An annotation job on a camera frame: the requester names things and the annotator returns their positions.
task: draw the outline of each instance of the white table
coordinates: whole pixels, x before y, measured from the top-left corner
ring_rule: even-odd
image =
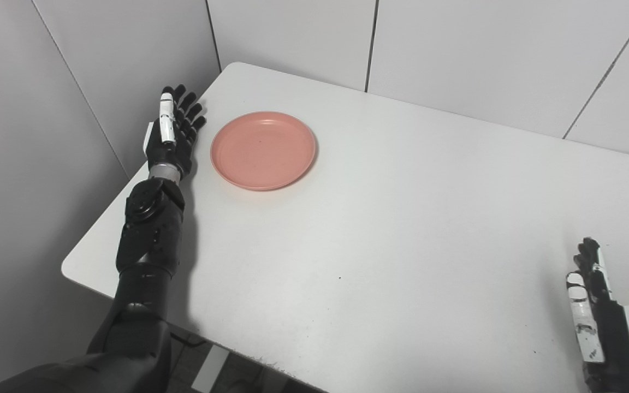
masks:
[[[172,323],[332,393],[586,391],[564,279],[593,236],[629,304],[628,155],[246,64],[201,102]],[[210,164],[220,128],[257,110],[317,137],[284,189]],[[113,296],[124,200],[146,177],[65,276]]]

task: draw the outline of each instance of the wall seam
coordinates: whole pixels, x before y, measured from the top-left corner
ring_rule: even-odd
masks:
[[[217,39],[215,38],[215,29],[212,27],[212,15],[210,15],[210,5],[205,0],[205,10],[207,11],[207,21],[210,23],[210,33],[212,34],[212,44],[215,46],[215,57],[217,57],[217,66],[222,72],[222,63],[220,62],[220,54],[217,52]]]
[[[627,45],[629,45],[629,37],[627,37],[627,40],[625,41],[624,45],[622,45],[621,50],[619,50],[619,52],[618,52],[618,55],[616,55],[615,59],[613,59],[613,62],[611,63],[611,65],[609,65],[609,67],[606,70],[605,74],[603,74],[603,77],[601,77],[601,80],[596,85],[596,89],[594,89],[594,91],[591,92],[591,95],[589,95],[589,97],[586,99],[586,102],[584,103],[584,106],[581,107],[581,110],[579,110],[579,113],[577,114],[577,116],[572,121],[572,124],[570,124],[569,128],[567,128],[567,132],[565,132],[565,134],[562,137],[562,139],[567,139],[567,135],[569,135],[569,133],[572,131],[572,128],[574,128],[574,125],[577,124],[577,120],[579,120],[581,115],[584,113],[584,110],[586,109],[587,105],[589,105],[589,103],[591,102],[592,98],[596,95],[596,92],[599,89],[601,89],[601,86],[605,82],[605,80],[608,77],[608,75],[611,74],[611,71],[615,67],[616,62],[618,62],[618,59],[620,59],[620,57],[622,55],[622,52],[625,51],[625,48],[627,47]]]
[[[50,32],[50,29],[48,29],[48,25],[45,23],[45,19],[43,19],[43,15],[40,13],[40,10],[38,9],[38,6],[35,4],[35,1],[31,0],[31,3],[33,4],[33,7],[35,8],[35,12],[38,13],[38,17],[42,21],[43,26],[45,26],[45,30],[48,32],[48,35],[50,36],[50,39],[52,39],[52,43],[54,43],[55,48],[57,48],[57,52],[60,53],[60,57],[62,57],[62,62],[64,63],[65,67],[67,67],[67,71],[69,72],[69,75],[72,76],[72,80],[74,80],[74,84],[77,85],[77,88],[79,89],[80,94],[82,94],[82,97],[84,98],[84,102],[87,103],[87,107],[89,108],[89,111],[92,113],[92,116],[94,116],[94,120],[96,120],[96,123],[98,125],[98,129],[100,129],[100,131],[103,134],[103,137],[105,137],[105,141],[108,143],[108,146],[110,147],[110,151],[113,152],[113,155],[115,156],[115,159],[118,161],[118,164],[120,165],[120,169],[123,170],[123,173],[125,174],[125,177],[127,177],[128,181],[129,181],[130,180],[130,175],[125,170],[125,166],[123,166],[123,163],[120,161],[120,157],[118,157],[117,152],[115,152],[115,149],[113,148],[113,145],[110,143],[110,139],[108,139],[108,135],[103,130],[102,125],[100,125],[100,122],[98,121],[98,117],[94,113],[94,109],[92,109],[92,106],[90,105],[89,100],[87,99],[87,97],[84,95],[84,92],[82,91],[82,87],[79,85],[79,82],[77,81],[77,78],[74,76],[74,74],[72,72],[72,69],[69,67],[69,64],[67,64],[67,59],[65,59],[64,55],[62,55],[62,50],[60,50],[60,46],[57,45],[57,41],[55,41],[55,37],[52,36],[52,32]]]
[[[370,51],[367,53],[367,71],[365,72],[365,89],[367,93],[367,87],[370,82],[370,67],[372,67],[372,47],[375,44],[375,30],[377,29],[377,9],[379,8],[380,0],[375,0],[375,11],[372,13],[372,33],[370,35]]]

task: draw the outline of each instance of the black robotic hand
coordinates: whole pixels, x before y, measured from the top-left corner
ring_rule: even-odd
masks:
[[[574,263],[579,270],[567,276],[567,291],[586,384],[592,393],[629,393],[629,306],[613,299],[594,239],[579,244]]]
[[[162,90],[159,117],[149,124],[145,134],[144,150],[150,172],[171,178],[176,171],[175,182],[191,171],[193,146],[205,124],[205,117],[199,116],[203,107],[195,102],[197,96],[189,92],[182,100],[185,92],[184,85]]]

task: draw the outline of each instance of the pink plate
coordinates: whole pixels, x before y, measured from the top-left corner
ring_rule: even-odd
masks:
[[[225,124],[212,141],[210,159],[235,186],[265,191],[287,186],[315,158],[315,136],[290,115],[254,112]]]

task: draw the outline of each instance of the robotic arm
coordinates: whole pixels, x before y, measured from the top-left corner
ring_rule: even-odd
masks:
[[[116,257],[120,281],[87,355],[45,364],[0,383],[0,393],[157,393],[169,380],[167,291],[179,264],[184,199],[178,182],[191,171],[205,124],[195,94],[165,87],[159,118],[145,135],[150,177],[126,201]]]
[[[601,246],[585,238],[567,275],[584,380],[591,393],[629,393],[629,306],[614,300]]]

